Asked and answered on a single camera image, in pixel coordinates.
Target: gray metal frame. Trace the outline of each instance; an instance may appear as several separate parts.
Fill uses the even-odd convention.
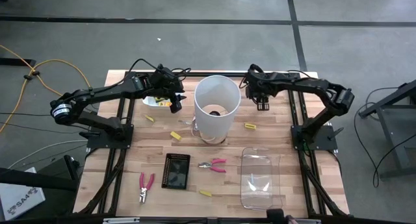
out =
[[[377,113],[380,120],[380,124],[383,128],[384,136],[387,140],[387,143],[394,148],[398,143],[394,141],[393,135],[395,132],[398,132],[398,129],[392,128],[389,126],[389,122],[386,119],[387,114],[386,110],[391,109],[416,109],[416,105],[393,105],[404,98],[415,95],[416,93],[416,80],[401,86],[398,90],[392,94],[384,97],[382,100],[378,101],[374,105],[366,108],[364,111],[360,112],[359,115],[362,118],[368,117],[371,114]],[[411,165],[408,153],[406,151],[406,145],[400,145],[393,150],[393,155],[395,156],[396,169],[391,171],[386,171],[380,173],[381,179],[387,179],[392,177],[400,177],[404,175],[414,175],[416,174],[416,167]]]

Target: red-handled pliers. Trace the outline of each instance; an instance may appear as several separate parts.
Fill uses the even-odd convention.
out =
[[[216,171],[216,172],[225,173],[226,171],[224,169],[216,168],[213,165],[216,164],[216,163],[221,163],[221,162],[226,162],[226,161],[227,161],[227,159],[217,158],[217,159],[212,160],[211,162],[199,163],[198,167],[200,167],[200,168],[209,168],[209,169],[211,169],[213,171]]]
[[[151,185],[153,184],[153,181],[155,180],[155,174],[153,173],[150,175],[150,179],[146,187],[144,187],[143,180],[144,180],[144,173],[142,172],[140,173],[140,201],[139,201],[140,203],[144,203],[144,201],[146,201],[146,192],[150,190]]]

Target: brown object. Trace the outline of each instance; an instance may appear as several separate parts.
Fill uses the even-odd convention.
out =
[[[110,70],[105,85],[119,81],[125,71]],[[316,77],[315,72],[309,75]],[[234,124],[228,136],[220,146],[208,146],[200,138],[191,135],[192,125],[178,120],[192,122],[194,117],[194,89],[200,77],[188,77],[184,82],[185,95],[182,110],[171,114],[168,108],[150,109],[142,100],[136,100],[133,124],[135,133],[133,143],[127,150],[124,166],[117,216],[163,216],[163,217],[235,217],[264,218],[265,211],[248,210],[241,205],[241,153],[246,147],[267,147],[273,164],[274,204],[283,202],[285,214],[294,217],[306,217],[306,204],[297,152],[292,149],[290,127],[291,110],[287,91],[280,92],[276,98],[271,97],[270,110],[257,111],[253,102],[245,97],[241,90],[241,105],[235,116]],[[240,78],[233,78],[237,84]],[[315,116],[323,109],[320,99],[313,94],[305,93],[307,113]],[[298,107],[298,119],[302,122],[298,96],[295,95]],[[99,115],[113,117],[116,115],[119,100],[100,104]],[[149,122],[144,115],[157,119]],[[257,125],[257,130],[246,129],[244,123]],[[181,135],[179,142],[170,136],[172,131]],[[105,166],[109,150],[98,149],[85,162],[84,173],[79,185],[74,212],[80,211],[95,195],[103,183]],[[187,190],[169,190],[161,188],[162,177],[156,177],[152,193],[146,199],[146,205],[139,205],[140,172],[146,174],[163,174],[164,159],[167,153],[191,155]],[[331,154],[317,151],[317,162],[323,187],[333,201],[344,212],[348,213],[348,205],[338,164]],[[224,169],[227,173],[212,173],[198,167],[199,162],[207,158],[226,158]],[[107,196],[106,211],[110,206],[113,185]],[[212,197],[204,197],[200,190],[209,190]],[[315,210],[318,210],[315,189],[311,189]]]

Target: transparent bin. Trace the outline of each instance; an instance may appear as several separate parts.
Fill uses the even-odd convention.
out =
[[[245,148],[241,158],[241,204],[244,208],[266,210],[281,208],[280,156],[266,148]],[[272,160],[278,166],[272,166]]]

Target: gray floor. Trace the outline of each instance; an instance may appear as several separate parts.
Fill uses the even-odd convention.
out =
[[[294,0],[299,20],[416,21],[415,0]],[[0,12],[23,16],[77,16],[174,19],[290,19],[287,0],[10,0]],[[372,187],[372,164],[359,145],[353,128],[355,111],[367,94],[399,86],[416,77],[416,28],[300,27],[309,71],[351,87],[356,100],[350,113],[332,123],[345,130],[337,137],[343,181],[351,214],[416,222],[416,176],[382,181]],[[92,86],[102,86],[108,69],[127,69],[143,57],[168,67],[246,70],[251,63],[264,69],[299,69],[291,26],[86,24],[0,22],[0,43],[25,58],[43,61],[61,58],[79,66]],[[0,51],[0,56],[10,56]],[[10,112],[27,68],[2,67],[0,111]],[[63,64],[40,68],[45,82],[60,92],[85,87],[82,78]],[[374,94],[377,101],[389,92]],[[47,114],[57,98],[37,80],[29,83],[18,112]],[[15,116],[11,123],[76,132],[51,118]],[[380,125],[357,121],[369,151],[379,161],[389,150]],[[35,132],[7,127],[0,135],[0,166],[51,143],[81,140],[77,134]],[[63,145],[25,160],[33,162],[79,144]],[[83,161],[84,149],[71,152]],[[50,163],[36,163],[41,168]],[[386,171],[390,161],[382,165]]]

